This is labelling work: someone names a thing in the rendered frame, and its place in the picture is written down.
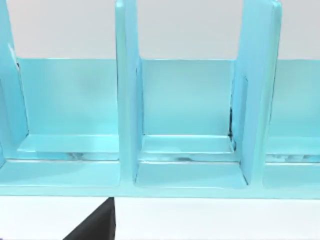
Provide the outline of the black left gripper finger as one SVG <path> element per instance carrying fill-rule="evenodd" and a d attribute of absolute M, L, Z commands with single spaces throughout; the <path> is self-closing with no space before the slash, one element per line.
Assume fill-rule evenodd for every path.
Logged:
<path fill-rule="evenodd" d="M 63 240 L 115 240 L 115 199 L 107 198 Z"/>

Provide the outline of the light blue rack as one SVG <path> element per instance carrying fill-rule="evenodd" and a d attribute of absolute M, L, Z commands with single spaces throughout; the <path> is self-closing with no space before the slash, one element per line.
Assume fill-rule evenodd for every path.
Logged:
<path fill-rule="evenodd" d="M 0 196 L 320 199 L 320 59 L 279 59 L 282 0 L 243 0 L 235 59 L 16 55 L 0 0 Z"/>

